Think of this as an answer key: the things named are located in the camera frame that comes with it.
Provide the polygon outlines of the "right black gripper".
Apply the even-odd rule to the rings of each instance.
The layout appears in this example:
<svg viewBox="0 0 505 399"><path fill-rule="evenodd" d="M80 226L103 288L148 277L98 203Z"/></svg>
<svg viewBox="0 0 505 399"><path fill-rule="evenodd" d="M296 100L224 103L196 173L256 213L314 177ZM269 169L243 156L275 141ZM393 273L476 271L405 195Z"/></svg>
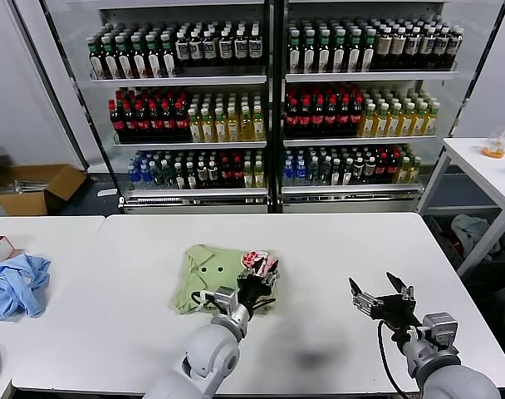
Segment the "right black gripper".
<svg viewBox="0 0 505 399"><path fill-rule="evenodd" d="M349 278L352 303L361 312L371 310L373 320L384 321L393 332L405 332L408 328L420 327L421 321L414 314L416 301L413 298L414 288L390 272L386 273L393 288L398 294L386 295L376 299L361 290L353 278Z"/></svg>

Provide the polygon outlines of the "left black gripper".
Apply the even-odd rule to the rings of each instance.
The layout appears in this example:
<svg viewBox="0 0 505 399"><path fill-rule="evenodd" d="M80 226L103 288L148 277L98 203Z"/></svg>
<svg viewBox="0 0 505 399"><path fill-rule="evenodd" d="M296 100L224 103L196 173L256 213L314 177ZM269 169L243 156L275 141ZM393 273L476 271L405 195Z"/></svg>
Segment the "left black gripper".
<svg viewBox="0 0 505 399"><path fill-rule="evenodd" d="M237 278L238 302L247 310L258 310L276 301L272 292L279 278L278 265L279 260L273 260L264 278L264 257L256 257L247 262L247 267L253 274L244 274Z"/></svg>

